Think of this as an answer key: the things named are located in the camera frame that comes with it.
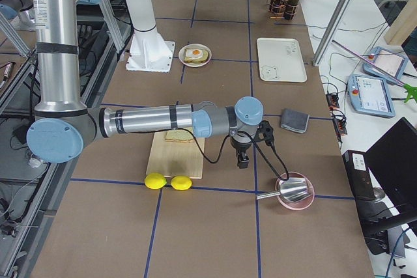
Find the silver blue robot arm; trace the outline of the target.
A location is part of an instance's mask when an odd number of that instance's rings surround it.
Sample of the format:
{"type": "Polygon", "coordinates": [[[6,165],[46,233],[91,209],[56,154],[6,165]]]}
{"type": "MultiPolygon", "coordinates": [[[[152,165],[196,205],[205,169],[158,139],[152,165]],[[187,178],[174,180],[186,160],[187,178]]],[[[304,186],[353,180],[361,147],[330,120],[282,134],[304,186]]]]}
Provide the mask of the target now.
{"type": "Polygon", "coordinates": [[[138,110],[87,107],[80,98],[78,1],[33,0],[41,97],[27,132],[32,153],[64,163],[92,142],[115,134],[191,128],[195,138],[223,135],[235,148],[238,166],[248,166],[246,152],[257,142],[263,118],[257,98],[246,96],[229,107],[211,102],[138,110]]]}

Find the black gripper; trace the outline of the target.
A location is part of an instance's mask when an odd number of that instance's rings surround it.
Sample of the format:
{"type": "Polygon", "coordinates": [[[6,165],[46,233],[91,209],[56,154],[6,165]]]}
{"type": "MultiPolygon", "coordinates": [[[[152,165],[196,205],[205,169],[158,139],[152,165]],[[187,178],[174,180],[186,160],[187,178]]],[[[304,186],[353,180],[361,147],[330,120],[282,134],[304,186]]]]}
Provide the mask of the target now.
{"type": "Polygon", "coordinates": [[[252,145],[252,137],[245,133],[238,133],[231,137],[231,145],[237,154],[237,166],[239,168],[247,167],[249,164],[249,157],[246,152],[252,145]]]}

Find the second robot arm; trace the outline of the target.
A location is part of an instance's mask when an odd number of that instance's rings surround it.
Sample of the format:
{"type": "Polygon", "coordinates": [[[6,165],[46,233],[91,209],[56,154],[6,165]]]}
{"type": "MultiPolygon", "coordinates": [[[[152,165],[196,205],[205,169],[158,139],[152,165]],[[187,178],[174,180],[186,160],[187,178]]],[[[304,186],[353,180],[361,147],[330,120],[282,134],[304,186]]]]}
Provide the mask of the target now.
{"type": "Polygon", "coordinates": [[[22,31],[35,31],[32,0],[1,0],[1,13],[8,21],[15,21],[22,31]]]}

